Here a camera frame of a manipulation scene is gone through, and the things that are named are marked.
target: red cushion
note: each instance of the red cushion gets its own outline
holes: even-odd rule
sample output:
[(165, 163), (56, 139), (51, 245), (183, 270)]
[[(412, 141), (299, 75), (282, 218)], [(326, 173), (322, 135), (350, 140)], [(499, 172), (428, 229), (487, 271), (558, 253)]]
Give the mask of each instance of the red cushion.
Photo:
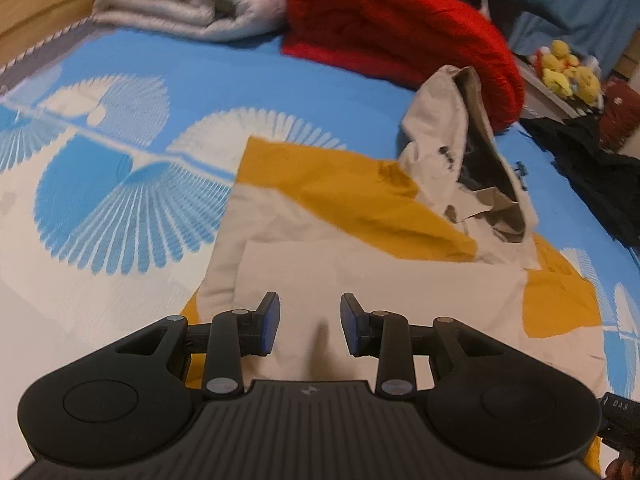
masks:
[(604, 87), (605, 107), (600, 119), (600, 142), (616, 150), (640, 126), (640, 94), (625, 81), (612, 77)]
[(282, 51), (418, 88), (444, 64), (473, 66), (495, 130), (516, 121), (524, 85), (500, 32), (459, 0), (289, 0)]

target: logo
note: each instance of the logo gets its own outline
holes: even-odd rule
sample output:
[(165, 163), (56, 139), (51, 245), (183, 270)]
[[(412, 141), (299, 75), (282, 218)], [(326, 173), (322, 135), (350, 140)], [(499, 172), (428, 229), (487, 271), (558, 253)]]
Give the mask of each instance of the logo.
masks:
[(305, 386), (300, 391), (304, 393), (307, 397), (310, 397), (318, 393), (320, 390), (318, 390), (315, 386), (309, 385), (309, 386)]

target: yellow plush toy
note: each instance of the yellow plush toy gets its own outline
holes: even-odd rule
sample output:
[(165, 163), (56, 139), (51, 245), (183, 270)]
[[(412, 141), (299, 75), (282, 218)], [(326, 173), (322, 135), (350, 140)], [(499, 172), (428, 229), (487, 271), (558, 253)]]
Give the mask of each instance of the yellow plush toy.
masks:
[(563, 58), (571, 54), (571, 49), (569, 48), (569, 45), (567, 45), (564, 41), (553, 40), (551, 42), (551, 53), (559, 60), (562, 60)]
[(578, 59), (577, 56), (574, 56), (573, 54), (569, 54), (568, 56), (566, 56), (564, 59), (562, 59), (562, 61), (564, 61), (564, 64), (567, 67), (575, 67), (575, 66), (580, 66), (580, 60)]
[(575, 95), (589, 106), (598, 101), (600, 95), (600, 81), (591, 68), (579, 66), (575, 69)]
[(573, 81), (575, 78), (575, 66), (568, 66), (562, 70), (562, 73), (569, 81)]
[(567, 99), (574, 95), (571, 84), (564, 74), (545, 68), (542, 71), (542, 82), (562, 99)]
[(545, 54), (542, 56), (542, 58), (540, 58), (540, 64), (542, 65), (543, 71), (545, 68), (553, 70), (554, 72), (562, 72), (562, 70), (564, 70), (564, 63), (553, 54)]

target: bed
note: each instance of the bed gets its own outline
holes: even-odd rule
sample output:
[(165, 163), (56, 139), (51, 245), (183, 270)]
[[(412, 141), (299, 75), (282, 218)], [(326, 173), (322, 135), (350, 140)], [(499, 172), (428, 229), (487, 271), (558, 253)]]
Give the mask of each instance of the bed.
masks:
[[(28, 384), (193, 295), (249, 131), (398, 155), (411, 91), (283, 57), (281, 40), (204, 44), (82, 21), (0, 69), (4, 478), (30, 460), (15, 420)], [(240, 140), (212, 142), (216, 128)], [(497, 142), (529, 172), (538, 232), (596, 288), (611, 389), (640, 399), (638, 260), (519, 124)]]

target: folded red blanket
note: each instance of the folded red blanket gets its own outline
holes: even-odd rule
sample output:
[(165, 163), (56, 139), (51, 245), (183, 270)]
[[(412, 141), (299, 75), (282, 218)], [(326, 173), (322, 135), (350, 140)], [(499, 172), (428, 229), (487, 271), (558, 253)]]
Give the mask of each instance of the folded red blanket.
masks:
[(500, 32), (459, 0), (289, 0), (282, 51), (418, 88), (444, 64), (473, 66), (494, 130), (516, 121), (524, 86)]

